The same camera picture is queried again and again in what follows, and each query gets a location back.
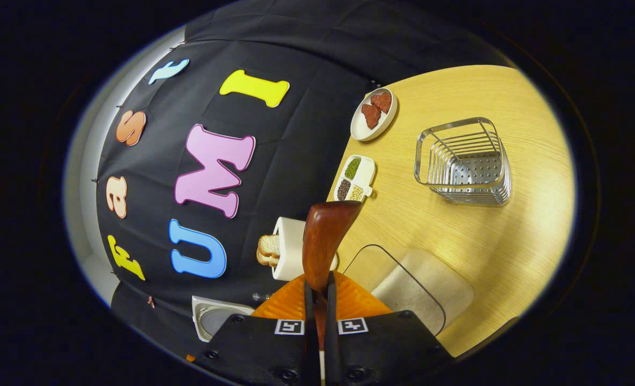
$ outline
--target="wooden spatula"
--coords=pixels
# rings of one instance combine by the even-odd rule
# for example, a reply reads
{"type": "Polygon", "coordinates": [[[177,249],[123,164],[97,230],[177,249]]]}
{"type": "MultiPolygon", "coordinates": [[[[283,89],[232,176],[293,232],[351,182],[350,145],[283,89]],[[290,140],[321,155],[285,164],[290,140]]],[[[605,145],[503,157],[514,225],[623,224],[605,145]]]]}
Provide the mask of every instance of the wooden spatula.
{"type": "Polygon", "coordinates": [[[303,234],[303,272],[313,289],[313,312],[321,350],[327,325],[329,266],[362,207],[360,201],[331,201],[313,205],[308,213],[303,234]]]}

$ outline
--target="spatula handle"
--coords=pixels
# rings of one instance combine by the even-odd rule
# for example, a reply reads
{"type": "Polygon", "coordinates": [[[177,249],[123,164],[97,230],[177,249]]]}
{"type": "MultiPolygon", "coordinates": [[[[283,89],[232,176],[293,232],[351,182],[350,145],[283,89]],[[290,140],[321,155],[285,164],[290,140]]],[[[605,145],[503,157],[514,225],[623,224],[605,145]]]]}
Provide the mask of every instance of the spatula handle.
{"type": "Polygon", "coordinates": [[[303,234],[303,271],[311,288],[327,296],[329,267],[337,247],[358,217],[360,201],[331,201],[311,207],[303,234]]]}

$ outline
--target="table surface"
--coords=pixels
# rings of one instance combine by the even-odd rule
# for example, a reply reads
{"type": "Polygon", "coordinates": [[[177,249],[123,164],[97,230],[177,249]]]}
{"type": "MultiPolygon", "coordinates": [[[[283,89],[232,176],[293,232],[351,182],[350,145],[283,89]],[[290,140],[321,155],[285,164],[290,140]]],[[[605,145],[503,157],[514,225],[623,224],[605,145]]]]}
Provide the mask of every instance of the table surface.
{"type": "Polygon", "coordinates": [[[351,137],[339,166],[352,154],[376,163],[374,193],[338,249],[338,271],[367,244],[424,249],[445,262],[475,292],[437,336],[456,357],[524,313],[553,276],[575,212],[571,152],[548,102],[516,69],[460,66],[387,88],[398,98],[392,124],[369,142],[351,137]],[[489,118],[504,142],[513,186],[503,207],[453,205],[414,179],[420,132],[469,117],[489,118]]]}

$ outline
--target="pink letter m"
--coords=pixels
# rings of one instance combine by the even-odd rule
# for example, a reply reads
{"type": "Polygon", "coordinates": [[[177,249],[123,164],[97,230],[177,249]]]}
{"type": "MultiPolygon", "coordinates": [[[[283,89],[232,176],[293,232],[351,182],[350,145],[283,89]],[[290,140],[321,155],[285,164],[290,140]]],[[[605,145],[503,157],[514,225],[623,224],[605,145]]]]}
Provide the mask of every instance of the pink letter m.
{"type": "Polygon", "coordinates": [[[241,184],[234,173],[225,168],[220,160],[234,165],[238,171],[247,168],[256,149],[256,139],[226,137],[205,130],[196,124],[187,137],[187,151],[203,166],[203,169],[179,176],[175,181],[175,201],[178,204],[195,201],[222,210],[225,217],[237,215],[239,196],[233,191],[226,196],[212,193],[213,190],[233,188],[241,184]]]}

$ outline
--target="metal basket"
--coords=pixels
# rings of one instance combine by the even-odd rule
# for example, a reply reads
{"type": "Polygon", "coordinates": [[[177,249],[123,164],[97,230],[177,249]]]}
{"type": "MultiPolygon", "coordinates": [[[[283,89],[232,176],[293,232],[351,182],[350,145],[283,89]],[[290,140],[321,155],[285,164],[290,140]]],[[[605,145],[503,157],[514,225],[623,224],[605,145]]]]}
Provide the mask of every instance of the metal basket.
{"type": "Polygon", "coordinates": [[[504,205],[511,196],[511,171],[504,145],[486,118],[438,125],[420,133],[415,179],[452,203],[504,205]],[[427,178],[420,178],[423,145],[430,146],[427,178]]]}

